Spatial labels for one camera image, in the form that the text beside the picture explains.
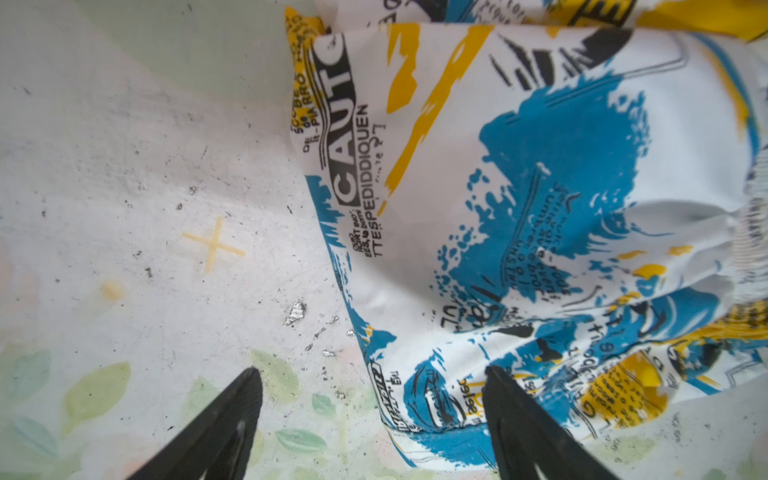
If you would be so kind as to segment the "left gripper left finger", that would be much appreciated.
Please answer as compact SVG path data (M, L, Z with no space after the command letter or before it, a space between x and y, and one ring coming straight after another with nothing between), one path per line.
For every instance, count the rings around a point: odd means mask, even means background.
M262 404L260 372L249 367L130 479L243 479Z

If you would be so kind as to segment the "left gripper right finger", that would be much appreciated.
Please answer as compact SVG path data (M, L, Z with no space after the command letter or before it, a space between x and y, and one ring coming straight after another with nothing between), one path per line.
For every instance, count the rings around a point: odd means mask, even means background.
M501 479L616 480L508 373L486 368L484 407Z

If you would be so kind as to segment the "printed white blue yellow shorts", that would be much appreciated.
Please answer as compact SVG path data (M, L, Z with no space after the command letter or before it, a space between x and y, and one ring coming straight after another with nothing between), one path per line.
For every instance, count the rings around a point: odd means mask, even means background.
M383 426L490 470L486 372L595 439L767 372L767 59L478 1L284 13L290 137Z

